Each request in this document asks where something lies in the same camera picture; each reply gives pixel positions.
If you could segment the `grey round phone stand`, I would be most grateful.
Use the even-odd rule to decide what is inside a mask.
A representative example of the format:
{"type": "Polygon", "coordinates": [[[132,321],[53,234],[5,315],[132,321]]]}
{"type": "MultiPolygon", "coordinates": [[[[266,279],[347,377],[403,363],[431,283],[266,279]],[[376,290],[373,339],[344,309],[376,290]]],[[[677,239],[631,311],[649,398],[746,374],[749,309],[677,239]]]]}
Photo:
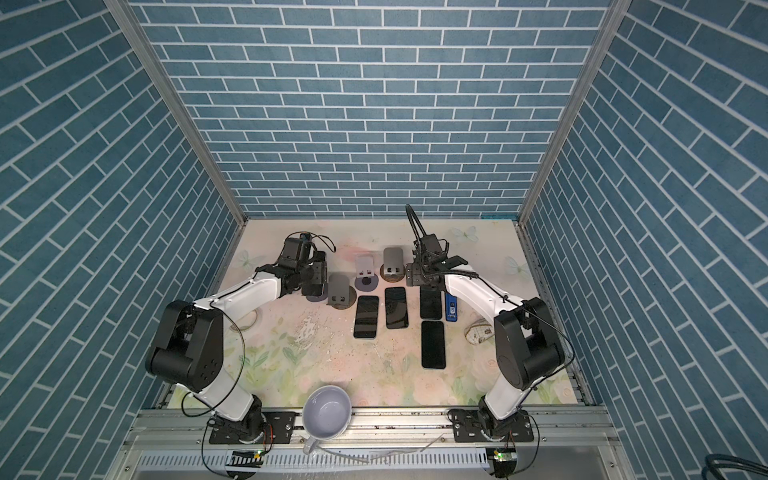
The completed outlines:
{"type": "Polygon", "coordinates": [[[373,292],[379,284],[379,277],[371,254],[361,254],[355,259],[356,276],[354,287],[360,292],[373,292]]]}

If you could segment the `wooden base phone stand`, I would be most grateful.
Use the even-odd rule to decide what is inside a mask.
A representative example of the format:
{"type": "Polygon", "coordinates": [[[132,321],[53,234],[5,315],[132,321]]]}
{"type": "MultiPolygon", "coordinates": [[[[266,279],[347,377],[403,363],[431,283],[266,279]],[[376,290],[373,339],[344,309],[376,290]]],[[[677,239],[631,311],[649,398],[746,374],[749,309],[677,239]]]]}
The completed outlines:
{"type": "Polygon", "coordinates": [[[383,250],[380,276],[389,283],[396,283],[405,277],[405,262],[401,247],[387,247],[383,250]]]}

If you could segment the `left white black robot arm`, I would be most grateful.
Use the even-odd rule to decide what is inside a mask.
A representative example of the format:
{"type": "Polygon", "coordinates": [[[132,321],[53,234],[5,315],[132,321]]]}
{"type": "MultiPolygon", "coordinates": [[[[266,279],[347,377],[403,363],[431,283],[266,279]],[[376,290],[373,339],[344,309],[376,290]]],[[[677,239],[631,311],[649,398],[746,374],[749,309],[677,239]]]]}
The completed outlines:
{"type": "Polygon", "coordinates": [[[327,285],[326,253],[317,234],[288,235],[276,261],[259,266],[245,281],[193,302],[175,300],[161,315],[150,344],[148,373],[188,389],[212,412],[229,422],[259,422],[257,398],[238,385],[224,367],[227,326],[257,308],[299,291],[319,297],[327,285]]]}

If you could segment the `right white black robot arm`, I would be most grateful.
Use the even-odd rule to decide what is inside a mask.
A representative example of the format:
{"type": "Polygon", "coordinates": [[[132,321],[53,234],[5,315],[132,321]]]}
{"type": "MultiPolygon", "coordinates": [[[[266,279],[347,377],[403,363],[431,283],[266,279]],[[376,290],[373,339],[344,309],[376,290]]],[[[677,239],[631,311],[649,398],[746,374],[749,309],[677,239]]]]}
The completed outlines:
{"type": "Polygon", "coordinates": [[[456,297],[490,323],[500,374],[478,405],[485,429],[517,416],[530,393],[567,365],[564,334],[543,300],[524,300],[485,280],[467,260],[451,256],[449,243],[436,235],[415,235],[406,280],[456,297]]]}

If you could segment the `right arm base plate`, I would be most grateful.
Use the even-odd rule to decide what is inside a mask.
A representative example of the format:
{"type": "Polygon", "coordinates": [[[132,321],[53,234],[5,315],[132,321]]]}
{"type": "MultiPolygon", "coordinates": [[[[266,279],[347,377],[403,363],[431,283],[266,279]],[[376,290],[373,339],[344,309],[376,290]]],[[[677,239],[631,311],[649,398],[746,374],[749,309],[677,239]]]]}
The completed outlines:
{"type": "Polygon", "coordinates": [[[489,410],[452,408],[446,417],[457,443],[532,442],[534,431],[528,412],[520,410],[504,420],[496,419],[489,410]]]}

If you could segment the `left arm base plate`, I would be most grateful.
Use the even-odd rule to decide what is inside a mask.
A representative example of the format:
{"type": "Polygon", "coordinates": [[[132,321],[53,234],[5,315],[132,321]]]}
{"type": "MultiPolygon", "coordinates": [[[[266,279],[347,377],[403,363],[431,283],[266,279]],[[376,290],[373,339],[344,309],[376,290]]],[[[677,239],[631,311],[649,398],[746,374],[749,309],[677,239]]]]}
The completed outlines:
{"type": "Polygon", "coordinates": [[[297,414],[292,411],[250,412],[238,422],[218,415],[211,417],[208,442],[213,445],[289,444],[297,414]]]}

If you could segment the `black phone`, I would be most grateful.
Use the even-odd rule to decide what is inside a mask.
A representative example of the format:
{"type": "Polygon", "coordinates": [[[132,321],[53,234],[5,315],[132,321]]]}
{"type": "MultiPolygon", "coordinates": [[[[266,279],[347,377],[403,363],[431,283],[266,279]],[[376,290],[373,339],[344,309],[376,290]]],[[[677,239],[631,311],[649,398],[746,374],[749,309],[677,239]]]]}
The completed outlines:
{"type": "Polygon", "coordinates": [[[421,365],[425,369],[446,368],[445,327],[441,321],[421,324],[421,365]]]}
{"type": "Polygon", "coordinates": [[[377,335],[379,297],[363,295],[357,299],[357,308],[353,326],[356,339],[375,339],[377,335]]]}
{"type": "Polygon", "coordinates": [[[409,326],[407,295],[404,287],[385,289],[385,320],[388,329],[405,329],[409,326]]]}
{"type": "Polygon", "coordinates": [[[302,295],[310,302],[321,302],[328,296],[328,273],[325,263],[312,265],[312,277],[302,286],[302,295]]]}
{"type": "Polygon", "coordinates": [[[419,312],[423,320],[441,320],[443,318],[441,291],[422,285],[419,291],[419,312]]]}

